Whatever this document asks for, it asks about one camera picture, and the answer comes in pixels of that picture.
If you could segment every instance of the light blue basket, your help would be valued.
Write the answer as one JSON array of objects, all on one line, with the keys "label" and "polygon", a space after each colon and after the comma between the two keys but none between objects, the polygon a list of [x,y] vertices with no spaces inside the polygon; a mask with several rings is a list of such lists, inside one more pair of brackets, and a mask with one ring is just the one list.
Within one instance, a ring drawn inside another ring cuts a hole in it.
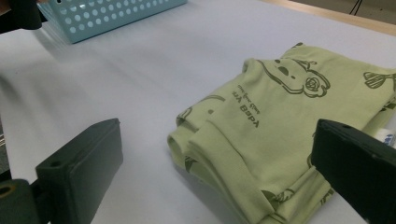
[{"label": "light blue basket", "polygon": [[49,0],[38,8],[71,43],[180,6],[187,0]]}]

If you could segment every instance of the green fabric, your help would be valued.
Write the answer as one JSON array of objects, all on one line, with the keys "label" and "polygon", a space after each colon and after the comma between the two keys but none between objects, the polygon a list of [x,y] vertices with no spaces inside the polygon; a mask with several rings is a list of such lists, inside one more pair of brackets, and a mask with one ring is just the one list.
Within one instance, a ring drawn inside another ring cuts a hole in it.
[{"label": "green fabric", "polygon": [[396,69],[298,44],[177,117],[174,162],[218,190],[245,223],[305,223],[333,194],[310,163],[318,119],[374,133],[393,114]]}]

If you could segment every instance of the cartoon animal print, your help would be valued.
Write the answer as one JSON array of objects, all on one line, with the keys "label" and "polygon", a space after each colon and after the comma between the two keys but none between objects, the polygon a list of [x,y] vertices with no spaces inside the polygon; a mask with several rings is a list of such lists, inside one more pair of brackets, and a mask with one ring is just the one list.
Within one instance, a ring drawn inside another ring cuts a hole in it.
[{"label": "cartoon animal print", "polygon": [[[207,100],[219,100],[219,101],[222,101],[222,102],[225,101],[224,97],[222,97],[222,96],[219,96],[219,95],[208,95],[204,99],[202,99],[198,104],[200,104],[203,101],[207,101]],[[212,104],[207,104],[207,105],[208,105],[207,113],[208,114],[212,114],[214,112],[213,108],[210,108],[210,106]],[[193,108],[194,108],[194,106],[191,106],[191,107],[187,108],[185,111],[183,111],[182,113],[180,113],[179,115],[177,115],[177,126],[182,124],[184,121],[186,121],[187,117],[193,112]]]},{"label": "cartoon animal print", "polygon": [[274,210],[276,210],[283,202],[290,199],[294,194],[294,190],[286,189],[282,193],[275,195],[274,193],[268,190],[262,190],[265,198],[267,198],[268,202],[273,206]]},{"label": "cartoon animal print", "polygon": [[385,74],[378,74],[372,72],[365,72],[363,76],[364,79],[366,79],[366,82],[364,83],[370,89],[377,89],[381,87],[387,79],[391,79],[393,81],[393,90],[396,91],[396,73],[385,75]]},{"label": "cartoon animal print", "polygon": [[290,94],[302,94],[316,98],[326,95],[330,88],[329,80],[318,71],[311,69],[317,62],[282,58],[259,62],[266,75]]},{"label": "cartoon animal print", "polygon": [[323,205],[334,195],[334,190],[329,189],[329,191],[324,195],[324,197],[320,200],[320,204]]},{"label": "cartoon animal print", "polygon": [[189,116],[191,112],[192,112],[192,107],[189,107],[185,111],[177,115],[176,118],[177,126],[181,125],[184,121],[186,121],[186,118]]}]

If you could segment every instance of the white tabletop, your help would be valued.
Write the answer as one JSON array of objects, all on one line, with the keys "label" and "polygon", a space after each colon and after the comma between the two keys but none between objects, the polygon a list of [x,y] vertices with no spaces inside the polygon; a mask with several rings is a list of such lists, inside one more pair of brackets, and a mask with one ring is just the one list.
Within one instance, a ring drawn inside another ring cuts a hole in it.
[{"label": "white tabletop", "polygon": [[[176,115],[238,75],[247,58],[274,59],[298,42],[396,67],[396,37],[257,0],[188,4],[75,45],[47,29],[0,35],[0,115],[13,178],[95,122],[119,118],[124,163],[93,220],[237,223],[210,187],[173,164]],[[338,195],[311,223],[364,223]]]}]

